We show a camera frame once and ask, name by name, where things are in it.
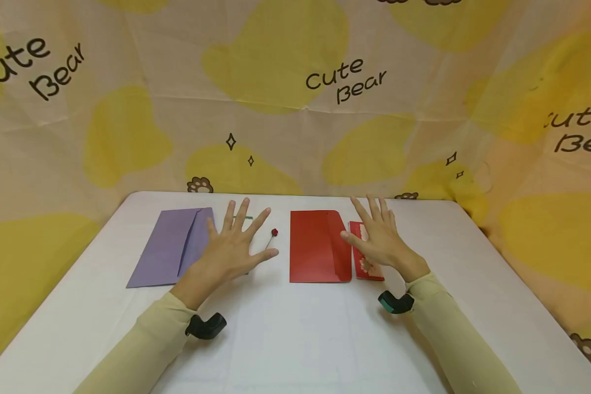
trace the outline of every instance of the forearm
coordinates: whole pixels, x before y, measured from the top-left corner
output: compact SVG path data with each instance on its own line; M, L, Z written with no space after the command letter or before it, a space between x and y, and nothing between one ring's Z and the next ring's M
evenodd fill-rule
M408 284L411 315L456 394L520 393L506 367L433 274Z
M75 394L147 394L187 341L195 311L166 293L92 370Z

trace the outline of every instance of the fabric backdrop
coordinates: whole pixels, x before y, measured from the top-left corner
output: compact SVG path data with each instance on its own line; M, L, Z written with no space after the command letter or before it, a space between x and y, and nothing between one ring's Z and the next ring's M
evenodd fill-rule
M0 353L137 190L455 200L591 361L591 0L0 0Z

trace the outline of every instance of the finger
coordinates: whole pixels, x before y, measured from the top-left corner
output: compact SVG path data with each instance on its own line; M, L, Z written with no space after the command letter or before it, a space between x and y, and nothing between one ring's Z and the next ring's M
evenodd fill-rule
M390 211L387 209L387 203L384 198L379 197L379 205L381 206L381 219L383 223L390 224Z
M212 217L209 217L208 220L206 220L206 227L208 227L208 238L212 240L217 236L217 230L215 229L215 224L212 223Z
M361 218L361 221L363 222L363 224L370 223L372 221L372 218L370 217L370 215L368 215L366 208L363 208L363 206L361 205L359 200L355 199L352 196L350 198L350 202L352 202L353 206L355 207L355 211L357 211L357 214Z
M390 228L396 235L398 235L398 230L396 229L396 216L394 216L394 211L390 211Z
M234 220L234 225L232 229L234 231L241 231L243 228L243 222L245 222L245 216L247 215L247 207L250 206L250 199L244 198L243 203L239 207L239 211L236 213L236 220Z
M223 228L221 229L222 233L232 228L232 222L234 220L234 206L236 206L236 203L234 200L230 200L228 203L228 210L225 212L225 217L223 218Z
M250 240L254 237L254 234L257 233L261 225L265 223L265 220L267 219L267 216L269 216L270 212L271 208L266 208L265 211L260 212L260 215L254 219L252 224L250 224L250 227L245 230L245 235L248 236Z
M267 261L270 258L278 256L278 253L278 249L271 248L263 250L260 253L254 254L254 256L251 257L252 267L250 269L253 269L255 266L261 264L263 261Z
M376 204L374 197L369 194L366 194L366 197L368 199L368 204L370 204L370 214L373 216L373 220L375 222L382 221L381 211L379 211L379 206Z
M341 239L353 245L355 248L359 249L359 252L365 254L366 250L370 248L370 245L366 241L363 241L360 237L354 235L353 233L349 233L348 231L342 231L340 233Z

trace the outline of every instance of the pushpin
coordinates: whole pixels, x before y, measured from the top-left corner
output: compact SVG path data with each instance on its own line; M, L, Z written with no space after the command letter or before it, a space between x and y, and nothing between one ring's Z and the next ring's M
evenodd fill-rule
M265 249L267 249L269 247L269 244L270 244L271 240L273 240L275 236L278 236L278 230L277 229L271 230L271 238L267 242L267 246L265 247Z

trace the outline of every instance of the red card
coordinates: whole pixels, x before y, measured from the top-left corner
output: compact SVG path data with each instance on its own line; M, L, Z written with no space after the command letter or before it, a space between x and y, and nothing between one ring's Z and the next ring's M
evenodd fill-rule
M365 226L361 222L350 222L350 232L360 237L362 240L368 240L368 233ZM381 267L376 264L367 262L359 249L353 248L352 255L355 258L355 275L357 279L370 279L371 281L384 281Z
M337 211L292 211L289 282L350 282L350 245Z

